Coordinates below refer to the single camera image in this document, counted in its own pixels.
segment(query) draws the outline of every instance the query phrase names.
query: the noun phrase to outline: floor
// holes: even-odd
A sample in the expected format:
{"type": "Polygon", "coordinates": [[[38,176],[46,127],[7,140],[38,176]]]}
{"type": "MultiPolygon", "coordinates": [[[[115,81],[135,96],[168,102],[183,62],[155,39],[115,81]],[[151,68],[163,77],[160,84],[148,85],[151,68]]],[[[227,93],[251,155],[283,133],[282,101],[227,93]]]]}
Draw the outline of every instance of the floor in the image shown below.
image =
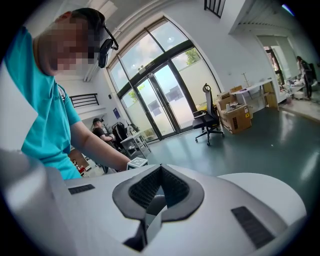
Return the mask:
{"type": "Polygon", "coordinates": [[[149,145],[149,164],[172,164],[205,175],[259,173],[291,186],[310,212],[320,188],[320,124],[273,109],[254,114],[252,127],[225,138],[211,134],[195,142],[200,129],[149,145]]]}
{"type": "Polygon", "coordinates": [[[311,100],[293,99],[291,104],[283,103],[279,107],[294,114],[320,122],[320,90],[313,91],[311,100]]]}

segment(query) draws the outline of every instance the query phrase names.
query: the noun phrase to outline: glass door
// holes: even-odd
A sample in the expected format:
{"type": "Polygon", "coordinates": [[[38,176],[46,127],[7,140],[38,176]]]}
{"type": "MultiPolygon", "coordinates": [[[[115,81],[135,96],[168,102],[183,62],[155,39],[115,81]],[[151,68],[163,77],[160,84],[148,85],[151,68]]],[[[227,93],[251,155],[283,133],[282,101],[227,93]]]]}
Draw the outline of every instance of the glass door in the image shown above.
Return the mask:
{"type": "Polygon", "coordinates": [[[155,72],[150,81],[164,98],[163,101],[168,111],[172,112],[173,122],[178,126],[178,132],[184,131],[184,129],[189,130],[188,128],[192,126],[194,116],[170,67],[166,65],[155,72]]]}
{"type": "Polygon", "coordinates": [[[162,137],[161,139],[177,134],[171,120],[167,115],[167,111],[163,102],[156,94],[156,91],[151,85],[148,78],[137,86],[136,92],[144,101],[143,103],[146,106],[151,118],[153,119],[152,123],[157,126],[160,132],[160,135],[162,137]]]}

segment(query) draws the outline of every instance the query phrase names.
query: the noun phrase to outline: white wall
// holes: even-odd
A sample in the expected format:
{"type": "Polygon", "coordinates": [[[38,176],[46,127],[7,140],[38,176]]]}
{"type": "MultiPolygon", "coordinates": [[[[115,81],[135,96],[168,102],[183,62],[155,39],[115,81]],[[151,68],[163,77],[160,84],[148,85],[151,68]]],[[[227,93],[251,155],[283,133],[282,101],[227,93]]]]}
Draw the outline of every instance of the white wall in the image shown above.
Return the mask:
{"type": "Polygon", "coordinates": [[[69,96],[97,93],[92,82],[84,82],[83,80],[57,80],[56,82],[65,89],[69,96]]]}
{"type": "Polygon", "coordinates": [[[202,0],[177,3],[163,12],[204,56],[222,91],[244,85],[242,73],[252,84],[273,78],[272,67],[256,37],[250,31],[228,34],[218,17],[204,11],[202,0]]]}

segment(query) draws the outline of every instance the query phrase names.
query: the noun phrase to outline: black mesh grille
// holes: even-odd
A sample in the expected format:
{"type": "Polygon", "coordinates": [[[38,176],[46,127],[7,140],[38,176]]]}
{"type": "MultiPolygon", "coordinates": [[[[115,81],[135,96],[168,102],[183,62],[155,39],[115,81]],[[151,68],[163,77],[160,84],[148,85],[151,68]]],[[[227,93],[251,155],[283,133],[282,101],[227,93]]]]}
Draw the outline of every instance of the black mesh grille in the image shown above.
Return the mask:
{"type": "Polygon", "coordinates": [[[129,196],[141,207],[147,209],[160,187],[160,168],[151,172],[129,189],[129,196]]]}
{"type": "Polygon", "coordinates": [[[168,208],[186,198],[190,190],[187,183],[164,169],[161,172],[161,186],[168,208]]]}
{"type": "Polygon", "coordinates": [[[129,196],[141,207],[147,209],[162,186],[167,207],[182,201],[189,193],[189,186],[183,180],[164,169],[157,169],[129,189],[129,196]]]}

